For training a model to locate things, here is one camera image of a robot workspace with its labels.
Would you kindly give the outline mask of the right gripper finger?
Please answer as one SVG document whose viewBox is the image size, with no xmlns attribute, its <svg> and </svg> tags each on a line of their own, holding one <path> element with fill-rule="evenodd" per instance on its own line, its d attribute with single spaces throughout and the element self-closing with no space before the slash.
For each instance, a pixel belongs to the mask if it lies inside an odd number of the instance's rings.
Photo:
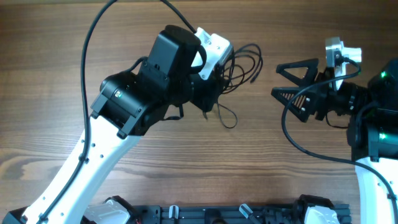
<svg viewBox="0 0 398 224">
<path fill-rule="evenodd" d="M 276 73 L 299 87 L 309 86 L 315 82 L 318 74 L 318 63 L 319 59 L 317 58 L 283 63 L 276 67 Z"/>
<path fill-rule="evenodd" d="M 297 96 L 302 90 L 303 88 L 299 87 L 273 88 L 271 95 L 284 106 L 287 106 L 291 101 L 289 110 L 301 122 L 307 122 L 309 116 L 315 112 L 317 93 L 313 90 L 307 90 Z"/>
</svg>

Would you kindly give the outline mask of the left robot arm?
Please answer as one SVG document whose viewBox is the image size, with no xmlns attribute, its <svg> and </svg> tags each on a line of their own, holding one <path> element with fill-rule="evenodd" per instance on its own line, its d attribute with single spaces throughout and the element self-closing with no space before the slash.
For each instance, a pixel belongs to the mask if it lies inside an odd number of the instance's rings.
<svg viewBox="0 0 398 224">
<path fill-rule="evenodd" d="M 199 28 L 168 25 L 134 68 L 103 80 L 89 125 L 53 181 L 31 205 L 12 210 L 4 223 L 139 223 L 127 203 L 91 200 L 116 163 L 148 129 L 166 120 L 169 106 L 191 102 L 209 112 L 226 83 L 218 70 L 232 54 L 230 41 Z"/>
</svg>

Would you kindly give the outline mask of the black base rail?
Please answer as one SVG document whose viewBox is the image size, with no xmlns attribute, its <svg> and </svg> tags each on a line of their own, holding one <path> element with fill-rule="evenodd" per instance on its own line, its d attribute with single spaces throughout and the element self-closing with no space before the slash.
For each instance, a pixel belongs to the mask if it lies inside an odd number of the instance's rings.
<svg viewBox="0 0 398 224">
<path fill-rule="evenodd" d="M 120 196 L 89 206 L 82 223 L 351 223 L 348 204 L 301 195 L 294 203 L 180 207 L 131 205 Z"/>
</svg>

